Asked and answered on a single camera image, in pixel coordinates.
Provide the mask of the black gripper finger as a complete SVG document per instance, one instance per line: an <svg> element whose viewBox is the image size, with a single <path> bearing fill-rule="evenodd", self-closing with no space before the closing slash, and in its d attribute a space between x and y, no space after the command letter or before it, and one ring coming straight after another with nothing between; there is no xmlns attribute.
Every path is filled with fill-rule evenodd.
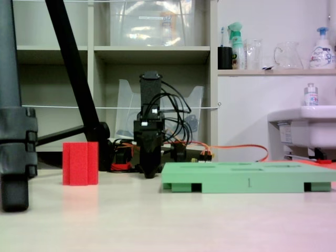
<svg viewBox="0 0 336 252"><path fill-rule="evenodd" d="M149 179L150 178L150 154L146 151L146 149L143 146L140 147L139 166L145 178Z"/></svg>
<svg viewBox="0 0 336 252"><path fill-rule="evenodd" d="M154 178L156 173L161 170L161 147L157 146L150 156L150 178Z"/></svg>

